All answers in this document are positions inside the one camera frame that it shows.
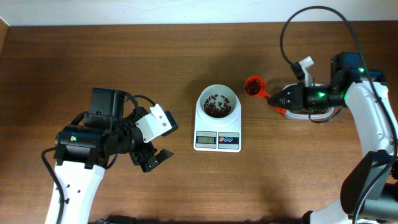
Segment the red plastic measuring scoop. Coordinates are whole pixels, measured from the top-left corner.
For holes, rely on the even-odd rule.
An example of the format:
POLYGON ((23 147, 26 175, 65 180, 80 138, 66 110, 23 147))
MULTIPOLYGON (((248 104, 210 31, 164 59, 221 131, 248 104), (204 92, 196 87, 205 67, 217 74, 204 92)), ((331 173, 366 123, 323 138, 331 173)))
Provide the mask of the red plastic measuring scoop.
POLYGON ((266 91, 266 85, 261 77, 251 76, 244 82, 244 92, 247 96, 262 98, 268 103, 271 97, 266 91))

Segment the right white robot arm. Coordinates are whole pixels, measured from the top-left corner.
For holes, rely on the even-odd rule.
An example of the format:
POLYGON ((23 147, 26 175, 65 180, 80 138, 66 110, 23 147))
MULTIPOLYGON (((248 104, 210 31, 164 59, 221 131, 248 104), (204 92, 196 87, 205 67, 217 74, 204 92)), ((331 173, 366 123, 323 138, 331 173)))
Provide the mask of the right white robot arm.
POLYGON ((310 82, 311 58, 295 64, 299 83, 268 97, 269 105, 287 111, 344 107, 351 111, 363 158, 347 176, 340 198, 303 223, 392 223, 397 221, 397 120, 391 110, 387 81, 380 70, 366 69, 359 53, 342 52, 331 60, 331 81, 310 82))

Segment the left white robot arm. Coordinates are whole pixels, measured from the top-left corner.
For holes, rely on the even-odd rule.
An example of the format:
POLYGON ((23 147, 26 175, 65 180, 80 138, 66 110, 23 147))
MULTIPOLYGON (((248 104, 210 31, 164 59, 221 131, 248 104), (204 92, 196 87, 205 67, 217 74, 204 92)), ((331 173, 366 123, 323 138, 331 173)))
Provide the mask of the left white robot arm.
POLYGON ((151 141, 178 128, 169 111, 153 103, 139 106, 137 96, 126 91, 94 88, 90 108, 77 115, 55 138, 51 166, 41 158, 54 182, 46 223, 88 223, 91 206, 104 173, 120 154, 150 172, 171 151, 157 151, 151 141))

